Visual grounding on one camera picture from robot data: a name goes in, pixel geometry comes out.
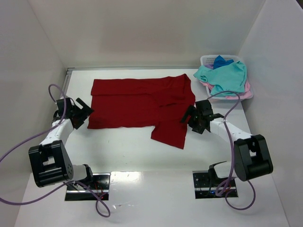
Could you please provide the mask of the red t shirt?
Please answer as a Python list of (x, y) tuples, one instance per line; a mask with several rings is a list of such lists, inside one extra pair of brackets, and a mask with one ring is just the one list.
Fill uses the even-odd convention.
[(186, 74), (159, 79), (95, 79), (88, 129), (154, 126), (151, 139), (184, 148), (187, 108), (195, 102)]

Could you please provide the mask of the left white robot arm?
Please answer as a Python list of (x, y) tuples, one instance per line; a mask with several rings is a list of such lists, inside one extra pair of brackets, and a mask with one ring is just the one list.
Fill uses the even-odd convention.
[(69, 97), (65, 101), (66, 103), (63, 99), (56, 101), (53, 129), (39, 145), (28, 151), (34, 181), (38, 187), (68, 181), (93, 182), (91, 168), (87, 164), (73, 165), (65, 144), (73, 130), (81, 127), (94, 110), (80, 98), (76, 99), (80, 106)]

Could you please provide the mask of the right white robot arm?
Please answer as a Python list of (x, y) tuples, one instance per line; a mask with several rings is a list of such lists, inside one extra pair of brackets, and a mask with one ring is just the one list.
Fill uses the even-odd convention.
[(273, 163), (264, 136), (252, 135), (226, 120), (222, 114), (214, 113), (209, 100), (190, 105), (181, 123), (187, 123), (193, 132), (208, 131), (232, 145), (231, 161), (222, 161), (209, 166), (209, 181), (219, 184), (220, 180), (238, 178), (245, 182), (273, 172)]

